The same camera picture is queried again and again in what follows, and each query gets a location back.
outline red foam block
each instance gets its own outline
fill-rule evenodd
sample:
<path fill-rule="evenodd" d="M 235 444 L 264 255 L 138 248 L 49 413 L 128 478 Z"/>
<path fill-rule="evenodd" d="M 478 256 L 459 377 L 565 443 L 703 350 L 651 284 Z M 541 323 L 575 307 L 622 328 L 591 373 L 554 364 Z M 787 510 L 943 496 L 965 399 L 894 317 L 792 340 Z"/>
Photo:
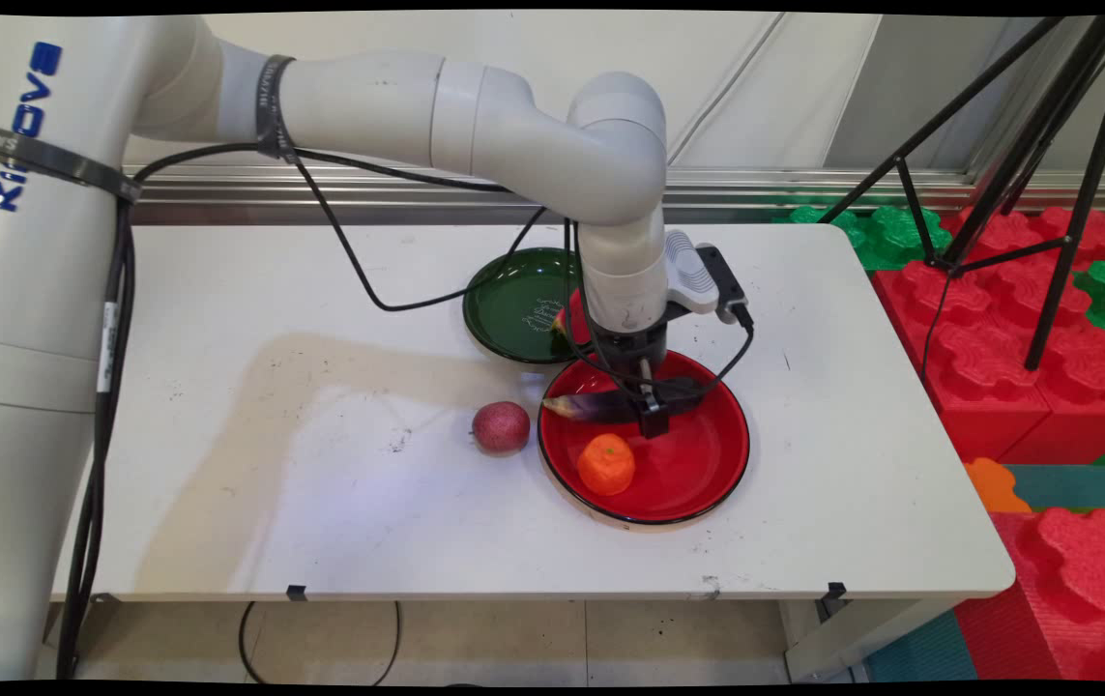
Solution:
<path fill-rule="evenodd" d="M 871 281 L 908 359 L 918 369 L 926 352 L 926 331 L 935 320 L 945 280 L 941 270 L 923 261 L 909 261 L 898 272 L 875 272 Z M 951 282 L 938 326 L 977 326 L 986 321 L 989 305 L 990 296 L 970 274 L 965 274 Z"/>
<path fill-rule="evenodd" d="M 943 221 L 943 228 L 955 235 L 960 232 L 964 221 L 971 213 L 972 205 L 964 208 L 962 211 Z M 976 242 L 974 243 L 972 251 L 969 251 L 969 255 L 965 260 L 967 264 L 971 264 L 974 261 L 989 260 L 991 256 L 1023 250 L 1025 246 L 1033 246 L 1034 244 L 1044 242 L 1042 234 L 1035 233 L 1030 229 L 1029 218 L 1023 212 L 1012 212 L 1008 215 L 1001 215 L 996 212 L 993 215 L 990 215 L 990 220 L 981 229 L 981 234 L 974 239 L 976 239 Z M 969 273 L 977 278 L 978 283 L 985 285 L 990 274 L 998 267 L 998 265 L 986 266 Z"/>
<path fill-rule="evenodd" d="M 1000 457 L 1007 464 L 1087 464 L 1105 454 L 1105 330 L 1051 331 L 1038 372 L 1051 407 Z"/>
<path fill-rule="evenodd" d="M 978 677 L 1105 682 L 1105 510 L 990 519 L 1017 581 L 955 609 Z"/>
<path fill-rule="evenodd" d="M 1055 239 L 1069 233 L 1072 211 L 1064 208 L 1048 208 L 1041 215 L 1030 218 L 1029 225 L 1042 239 Z M 1077 256 L 1072 261 L 1073 272 L 1085 272 L 1090 264 L 1097 260 L 1105 261 L 1105 212 L 1090 211 L 1086 215 L 1086 230 L 1077 246 Z"/>
<path fill-rule="evenodd" d="M 935 328 L 926 390 L 964 461 L 998 460 L 1051 413 L 1019 340 L 989 321 Z"/>
<path fill-rule="evenodd" d="M 1029 342 L 1038 329 L 1042 305 L 1046 303 L 1046 291 L 1055 274 L 1055 261 L 1044 255 L 1030 256 L 994 266 L 993 273 L 982 283 L 990 292 L 990 318 L 999 329 L 1007 330 L 1024 344 Z M 1069 283 L 1060 299 L 1052 334 L 1080 330 L 1087 326 L 1086 312 L 1093 303 L 1090 295 Z"/>

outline orange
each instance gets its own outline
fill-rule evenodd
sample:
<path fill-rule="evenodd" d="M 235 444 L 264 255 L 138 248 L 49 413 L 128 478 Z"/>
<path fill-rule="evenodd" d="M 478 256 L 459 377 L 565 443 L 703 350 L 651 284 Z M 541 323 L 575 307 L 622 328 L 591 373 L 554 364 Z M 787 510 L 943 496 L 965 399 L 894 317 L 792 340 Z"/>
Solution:
<path fill-rule="evenodd" d="M 597 495 L 617 495 L 633 481 L 633 452 L 613 433 L 596 436 L 578 455 L 578 475 Z"/>

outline white robotic arm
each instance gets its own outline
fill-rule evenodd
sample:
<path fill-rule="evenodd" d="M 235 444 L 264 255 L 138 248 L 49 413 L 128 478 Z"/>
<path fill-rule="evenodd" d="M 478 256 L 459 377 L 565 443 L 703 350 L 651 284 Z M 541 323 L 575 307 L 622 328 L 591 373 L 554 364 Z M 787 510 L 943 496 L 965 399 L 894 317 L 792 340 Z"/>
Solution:
<path fill-rule="evenodd" d="M 194 36 L 192 49 L 177 52 L 192 59 L 145 97 L 134 131 L 254 140 L 255 84 L 267 56 L 218 40 L 202 19 L 166 21 Z M 406 51 L 292 63 L 280 96 L 302 147 L 487 178 L 580 221 L 599 325 L 633 331 L 662 316 L 666 127 L 659 96 L 635 75 L 604 73 L 583 85 L 568 122 L 539 112 L 512 72 Z"/>
<path fill-rule="evenodd" d="M 266 59 L 200 18 L 0 18 L 0 128 L 108 167 L 131 133 L 254 141 Z M 715 309 L 692 246 L 664 234 L 663 109 L 636 76 L 589 82 L 568 123 L 516 74 L 412 52 L 291 63 L 280 97 L 301 147 L 490 178 L 579 220 L 591 317 L 610 334 L 662 327 L 670 297 Z M 0 678 L 34 671 L 92 442 L 114 215 L 104 190 L 0 165 Z"/>

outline green plate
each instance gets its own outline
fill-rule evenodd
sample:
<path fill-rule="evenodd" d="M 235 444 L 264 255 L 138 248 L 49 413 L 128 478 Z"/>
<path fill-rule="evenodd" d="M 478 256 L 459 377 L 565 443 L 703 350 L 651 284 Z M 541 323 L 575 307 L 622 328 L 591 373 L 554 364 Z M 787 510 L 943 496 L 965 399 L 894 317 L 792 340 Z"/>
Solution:
<path fill-rule="evenodd" d="M 499 272 L 493 260 L 472 283 Z M 552 329 L 565 305 L 565 250 L 520 250 L 508 260 L 497 281 L 467 293 L 462 314 L 472 336 L 498 356 L 522 362 L 551 365 L 573 359 L 569 342 Z M 577 291 L 577 268 L 569 272 L 569 291 Z"/>

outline floor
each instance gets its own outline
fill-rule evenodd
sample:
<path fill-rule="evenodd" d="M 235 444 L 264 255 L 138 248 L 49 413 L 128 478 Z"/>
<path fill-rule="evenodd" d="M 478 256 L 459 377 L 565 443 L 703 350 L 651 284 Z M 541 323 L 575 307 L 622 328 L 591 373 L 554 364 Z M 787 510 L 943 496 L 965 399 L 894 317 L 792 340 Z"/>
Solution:
<path fill-rule="evenodd" d="M 76 677 L 251 682 L 238 655 L 244 608 L 113 604 L 85 622 Z M 775 602 L 402 602 L 401 611 L 386 686 L 788 683 Z M 269 683 L 371 684 L 394 626 L 392 602 L 264 603 L 245 644 Z M 42 647 L 40 678 L 52 677 L 56 636 Z"/>

